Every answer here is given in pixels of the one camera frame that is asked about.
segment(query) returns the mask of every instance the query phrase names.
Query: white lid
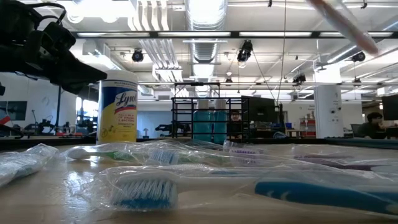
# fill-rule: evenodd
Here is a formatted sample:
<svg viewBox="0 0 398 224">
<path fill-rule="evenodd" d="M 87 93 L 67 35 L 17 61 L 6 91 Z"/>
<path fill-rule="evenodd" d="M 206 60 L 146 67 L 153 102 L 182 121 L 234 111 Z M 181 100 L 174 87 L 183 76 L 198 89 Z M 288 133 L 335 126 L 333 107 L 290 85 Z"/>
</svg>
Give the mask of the white lid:
<svg viewBox="0 0 398 224">
<path fill-rule="evenodd" d="M 209 101 L 208 100 L 198 100 L 197 108 L 198 109 L 208 109 Z"/>
<path fill-rule="evenodd" d="M 216 100 L 216 109 L 225 109 L 226 101 L 223 99 Z"/>
</svg>

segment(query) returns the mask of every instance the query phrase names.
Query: lysol wipes container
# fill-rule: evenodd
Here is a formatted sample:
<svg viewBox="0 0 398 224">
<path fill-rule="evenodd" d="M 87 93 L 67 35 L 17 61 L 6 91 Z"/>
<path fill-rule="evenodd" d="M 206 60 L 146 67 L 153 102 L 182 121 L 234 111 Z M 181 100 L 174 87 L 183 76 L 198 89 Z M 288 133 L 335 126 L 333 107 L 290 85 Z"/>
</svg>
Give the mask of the lysol wipes container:
<svg viewBox="0 0 398 224">
<path fill-rule="evenodd" d="M 109 70 L 99 83 L 97 144 L 137 140 L 137 75 Z"/>
</svg>

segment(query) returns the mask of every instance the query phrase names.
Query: person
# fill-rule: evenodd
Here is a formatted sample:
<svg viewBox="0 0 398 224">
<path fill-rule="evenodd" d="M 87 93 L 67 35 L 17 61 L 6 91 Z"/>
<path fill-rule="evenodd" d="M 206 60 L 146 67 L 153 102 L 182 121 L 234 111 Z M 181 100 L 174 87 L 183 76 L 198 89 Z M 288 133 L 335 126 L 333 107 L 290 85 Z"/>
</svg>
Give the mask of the person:
<svg viewBox="0 0 398 224">
<path fill-rule="evenodd" d="M 231 121 L 241 121 L 241 113 L 239 110 L 231 110 Z M 227 130 L 229 133 L 240 133 L 242 132 L 242 123 L 229 123 L 227 125 Z M 241 138 L 240 134 L 232 134 L 232 137 Z"/>
<path fill-rule="evenodd" d="M 365 138 L 384 139 L 386 134 L 380 126 L 383 116 L 378 112 L 373 112 L 369 113 L 367 118 L 368 122 L 361 124 L 358 128 L 358 134 Z"/>
</svg>

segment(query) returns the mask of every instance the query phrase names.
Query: white column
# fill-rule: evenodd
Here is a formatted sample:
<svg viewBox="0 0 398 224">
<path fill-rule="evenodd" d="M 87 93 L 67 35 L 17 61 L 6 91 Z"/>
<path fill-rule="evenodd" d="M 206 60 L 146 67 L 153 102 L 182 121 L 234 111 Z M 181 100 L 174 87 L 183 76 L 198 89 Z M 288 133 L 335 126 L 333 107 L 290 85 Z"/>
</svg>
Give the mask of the white column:
<svg viewBox="0 0 398 224">
<path fill-rule="evenodd" d="M 329 65 L 326 70 L 314 73 L 315 82 L 341 82 L 340 66 Z M 343 137 L 343 114 L 341 112 L 341 87 L 320 85 L 315 87 L 315 123 L 317 138 Z"/>
</svg>

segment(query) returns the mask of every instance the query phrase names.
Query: wooden table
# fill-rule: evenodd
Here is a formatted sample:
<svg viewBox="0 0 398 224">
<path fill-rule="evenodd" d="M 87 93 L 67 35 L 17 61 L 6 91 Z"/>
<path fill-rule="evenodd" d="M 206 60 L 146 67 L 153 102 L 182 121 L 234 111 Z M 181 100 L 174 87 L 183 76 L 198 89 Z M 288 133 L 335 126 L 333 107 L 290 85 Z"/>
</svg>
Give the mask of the wooden table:
<svg viewBox="0 0 398 224">
<path fill-rule="evenodd" d="M 93 209 L 84 200 L 71 195 L 68 186 L 78 186 L 81 178 L 90 178 L 116 165 L 96 160 L 59 160 L 48 164 L 41 172 L 13 181 L 0 189 L 0 223 L 397 223 L 397 220 L 364 215 L 355 210 L 298 207 L 245 195 L 211 202 L 205 207 L 146 213 Z M 182 195 L 188 200 L 198 200 L 195 196 L 194 192 Z"/>
</svg>

